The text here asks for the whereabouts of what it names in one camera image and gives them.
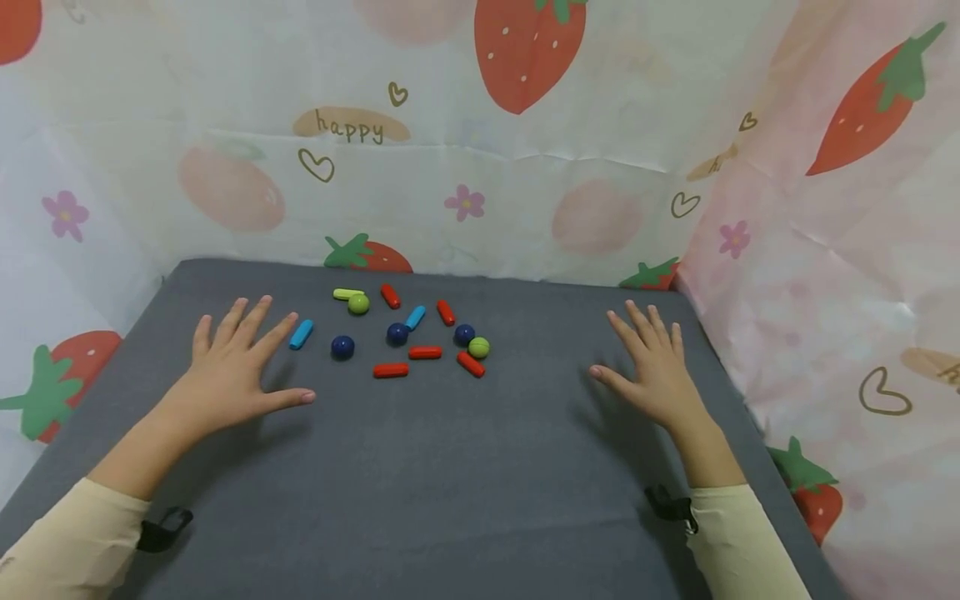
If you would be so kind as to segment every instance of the red capsule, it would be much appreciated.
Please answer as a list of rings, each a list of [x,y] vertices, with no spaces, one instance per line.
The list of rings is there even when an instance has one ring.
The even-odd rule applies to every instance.
[[[480,378],[487,372],[484,366],[477,362],[468,352],[462,351],[457,354],[457,362],[460,366],[469,371],[474,377]]]
[[[387,377],[406,377],[410,367],[406,363],[389,363],[373,367],[373,376],[377,379]]]
[[[410,360],[425,360],[440,358],[444,355],[444,349],[439,346],[414,346],[410,348],[408,356]]]
[[[380,296],[387,301],[387,305],[397,310],[400,307],[400,296],[396,294],[394,288],[389,283],[380,286]]]
[[[440,318],[444,320],[447,327],[457,323],[457,319],[453,316],[453,311],[450,310],[450,305],[446,303],[446,300],[437,302],[437,310],[440,312]]]

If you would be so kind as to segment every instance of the navy blue ball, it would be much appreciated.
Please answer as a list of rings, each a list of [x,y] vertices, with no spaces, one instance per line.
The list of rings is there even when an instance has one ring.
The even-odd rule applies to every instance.
[[[462,324],[458,325],[453,332],[453,341],[457,346],[462,346],[466,348],[469,346],[470,340],[477,337],[477,332],[473,330],[473,327]]]
[[[387,341],[394,346],[403,346],[407,343],[410,329],[403,323],[394,323],[387,327]]]
[[[338,335],[330,343],[330,353],[339,360],[347,360],[353,356],[353,340],[347,335]]]

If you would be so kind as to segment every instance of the heart outline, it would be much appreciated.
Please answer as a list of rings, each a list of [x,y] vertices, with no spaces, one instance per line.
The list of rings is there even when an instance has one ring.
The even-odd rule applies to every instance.
[[[754,112],[752,110],[748,110],[747,114],[743,115],[743,118],[740,119],[740,130],[742,132],[748,132],[756,127],[757,123],[759,123],[759,121],[754,118]]]
[[[390,85],[387,85],[387,95],[390,96],[390,104],[394,105],[394,108],[400,108],[410,97],[410,90],[400,87],[396,82],[390,82]]]
[[[694,200],[696,200],[696,202],[693,202],[693,206],[691,206],[690,209],[684,214],[677,214],[677,200],[680,201],[680,206],[686,206],[687,204],[690,204]],[[693,212],[694,208],[696,208],[700,204],[700,201],[701,201],[701,198],[699,194],[696,196],[690,196],[688,198],[684,192],[677,192],[677,194],[673,197],[673,201],[670,203],[670,212],[673,214],[675,219],[682,219],[686,215]]]
[[[310,165],[308,165],[308,164],[306,163],[306,161],[303,160],[303,155],[310,156],[310,162],[313,163],[313,167],[319,167],[320,165],[324,164],[325,162],[329,162],[329,163],[330,163],[330,175],[328,175],[328,176],[326,177],[326,179],[324,179],[324,178],[320,177],[319,175],[317,175],[317,173],[313,170],[313,167],[311,167]],[[334,173],[334,171],[336,171],[336,167],[335,167],[334,164],[333,164],[333,160],[332,160],[329,156],[321,156],[320,159],[317,160],[317,159],[313,156],[313,153],[312,153],[312,152],[310,152],[310,151],[307,150],[306,148],[300,148],[300,151],[297,152],[297,157],[300,158],[300,164],[303,165],[303,168],[306,169],[307,173],[309,173],[309,174],[312,175],[313,177],[317,178],[318,180],[322,181],[323,183],[330,183],[330,180],[333,179],[333,173]]]
[[[880,375],[879,383],[876,384],[876,392],[881,396],[889,396],[889,397],[899,398],[900,400],[903,400],[902,409],[891,411],[891,410],[886,410],[882,408],[874,408],[869,404],[867,404],[867,398],[864,397],[864,392],[866,391],[866,388],[867,388],[867,382],[870,381],[870,379],[877,373],[881,373],[881,375]],[[910,400],[910,398],[908,398],[907,396],[904,396],[900,392],[892,392],[886,389],[888,374],[889,372],[887,371],[887,368],[881,365],[876,369],[870,371],[867,374],[867,376],[863,378],[863,382],[860,383],[860,405],[863,406],[865,409],[867,409],[867,411],[871,413],[874,413],[876,415],[883,415],[885,417],[902,417],[904,415],[911,413],[913,411],[913,402]]]

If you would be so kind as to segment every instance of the beige sleeve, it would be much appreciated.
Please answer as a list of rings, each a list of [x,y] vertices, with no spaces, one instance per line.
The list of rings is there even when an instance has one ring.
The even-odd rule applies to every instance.
[[[0,559],[0,598],[107,598],[123,583],[149,507],[81,480]]]
[[[696,489],[691,500],[700,531],[686,544],[716,600],[809,600],[750,486]]]

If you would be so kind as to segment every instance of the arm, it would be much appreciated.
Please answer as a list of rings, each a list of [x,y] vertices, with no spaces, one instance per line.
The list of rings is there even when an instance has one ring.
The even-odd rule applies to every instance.
[[[649,320],[627,302],[636,329],[608,312],[634,359],[635,380],[601,365],[590,367],[590,375],[663,426],[677,446],[700,525],[687,545],[713,596],[808,599],[804,582],[686,370],[680,326],[674,324],[670,335],[657,308],[648,310]]]
[[[254,345],[270,303],[264,297],[241,322],[238,300],[212,344],[211,319],[200,320],[189,371],[0,560],[0,597],[106,598],[123,583],[156,488],[187,450],[219,429],[313,401],[309,390],[260,389],[260,372],[297,320],[288,315]]]

